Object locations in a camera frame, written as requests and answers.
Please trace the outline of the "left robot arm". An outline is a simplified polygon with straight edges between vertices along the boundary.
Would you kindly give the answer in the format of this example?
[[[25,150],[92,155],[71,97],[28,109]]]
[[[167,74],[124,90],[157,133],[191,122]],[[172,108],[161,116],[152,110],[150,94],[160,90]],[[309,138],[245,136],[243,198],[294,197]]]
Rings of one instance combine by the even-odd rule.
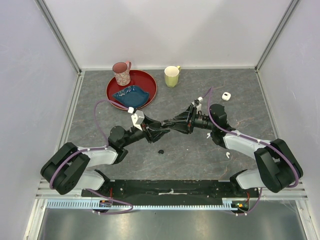
[[[41,176],[49,188],[65,195],[73,189],[92,189],[99,197],[110,191],[107,177],[96,171],[99,165],[115,165],[128,154],[126,146],[146,139],[157,142],[170,132],[159,121],[146,118],[140,127],[124,129],[115,126],[110,130],[107,145],[101,147],[78,147],[72,142],[65,143],[42,167]]]

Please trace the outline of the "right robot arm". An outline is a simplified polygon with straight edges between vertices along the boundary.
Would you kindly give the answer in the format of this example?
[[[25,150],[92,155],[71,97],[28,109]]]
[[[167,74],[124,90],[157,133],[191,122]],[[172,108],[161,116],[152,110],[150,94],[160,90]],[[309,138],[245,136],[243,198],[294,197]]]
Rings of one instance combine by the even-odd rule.
[[[267,188],[278,193],[297,186],[303,176],[300,164],[284,140],[260,140],[240,133],[228,124],[223,105],[212,104],[205,115],[191,104],[183,113],[164,120],[161,125],[183,134],[191,134],[194,128],[209,130],[209,137],[216,145],[254,159],[257,169],[245,169],[230,178],[229,191],[235,197],[251,188]]]

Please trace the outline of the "white earbud charging case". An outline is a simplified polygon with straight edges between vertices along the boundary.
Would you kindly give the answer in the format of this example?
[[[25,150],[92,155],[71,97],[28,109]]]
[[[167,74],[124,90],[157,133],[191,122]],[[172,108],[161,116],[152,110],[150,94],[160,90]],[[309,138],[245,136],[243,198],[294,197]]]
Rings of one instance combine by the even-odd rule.
[[[229,101],[231,98],[231,94],[229,92],[224,92],[221,96],[221,99],[224,101]]]

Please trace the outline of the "blue leaf-shaped dish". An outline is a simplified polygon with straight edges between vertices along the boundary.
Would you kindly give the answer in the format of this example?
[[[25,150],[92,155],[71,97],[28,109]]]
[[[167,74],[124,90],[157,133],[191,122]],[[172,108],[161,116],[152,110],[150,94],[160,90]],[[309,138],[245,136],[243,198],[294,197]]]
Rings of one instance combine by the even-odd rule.
[[[149,100],[150,94],[137,85],[128,86],[112,95],[125,107],[140,108]]]

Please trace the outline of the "red round tray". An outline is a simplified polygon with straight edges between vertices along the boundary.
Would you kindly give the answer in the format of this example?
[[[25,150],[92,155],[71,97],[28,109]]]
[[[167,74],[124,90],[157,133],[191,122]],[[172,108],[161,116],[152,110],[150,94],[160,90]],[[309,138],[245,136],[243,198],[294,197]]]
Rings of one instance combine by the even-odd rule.
[[[116,104],[113,103],[113,105],[115,107],[117,107],[118,109],[124,110],[124,105],[122,105],[120,102],[118,102],[114,97],[113,94],[117,93],[120,90],[123,90],[126,87],[129,86],[139,86],[141,89],[143,89],[145,92],[149,93],[149,99],[147,101],[147,103],[145,103],[143,106],[139,107],[138,109],[141,109],[145,106],[147,106],[156,96],[157,93],[157,83],[155,81],[155,79],[147,72],[142,71],[142,70],[130,70],[129,72],[130,74],[130,83],[126,86],[120,86],[117,84],[116,82],[116,78],[113,77],[109,83],[107,84],[106,87],[106,96],[109,100],[121,105],[118,106]]]

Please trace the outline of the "yellow-green mug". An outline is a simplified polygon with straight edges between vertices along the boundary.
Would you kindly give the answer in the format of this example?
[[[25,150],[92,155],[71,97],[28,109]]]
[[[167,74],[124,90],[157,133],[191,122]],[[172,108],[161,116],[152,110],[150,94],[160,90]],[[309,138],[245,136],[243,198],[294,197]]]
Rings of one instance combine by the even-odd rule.
[[[180,66],[167,66],[165,68],[164,80],[168,87],[174,88],[178,84],[180,71]]]

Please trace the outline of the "pink floral mug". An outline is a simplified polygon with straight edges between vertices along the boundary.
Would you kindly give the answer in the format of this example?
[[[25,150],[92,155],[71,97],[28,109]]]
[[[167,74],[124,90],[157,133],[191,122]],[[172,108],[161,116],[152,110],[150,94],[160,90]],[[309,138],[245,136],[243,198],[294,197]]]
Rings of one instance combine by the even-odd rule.
[[[131,67],[132,63],[130,61],[117,62],[113,65],[112,71],[114,73],[116,83],[119,86],[127,86],[131,82]]]

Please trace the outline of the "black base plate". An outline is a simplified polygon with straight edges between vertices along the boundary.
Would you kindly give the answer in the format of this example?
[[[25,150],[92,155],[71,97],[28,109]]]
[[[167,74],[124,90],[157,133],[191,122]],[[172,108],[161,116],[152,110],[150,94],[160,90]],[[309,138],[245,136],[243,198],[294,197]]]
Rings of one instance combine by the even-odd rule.
[[[221,205],[223,199],[257,198],[257,188],[243,190],[218,180],[128,180],[105,182],[97,192],[135,206]]]

